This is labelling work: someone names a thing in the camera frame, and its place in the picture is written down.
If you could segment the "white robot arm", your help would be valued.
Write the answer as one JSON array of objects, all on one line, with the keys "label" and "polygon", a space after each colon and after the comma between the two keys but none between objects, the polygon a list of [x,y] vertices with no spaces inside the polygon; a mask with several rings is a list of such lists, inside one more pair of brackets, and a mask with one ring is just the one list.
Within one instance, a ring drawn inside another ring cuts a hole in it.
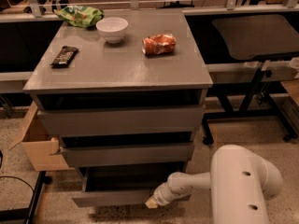
[{"label": "white robot arm", "polygon": [[195,189],[208,189],[214,224],[270,224],[265,202],[276,198],[282,187],[281,172],[273,163],[244,147],[226,145],[213,155],[209,172],[171,174],[146,206],[166,206]]}]

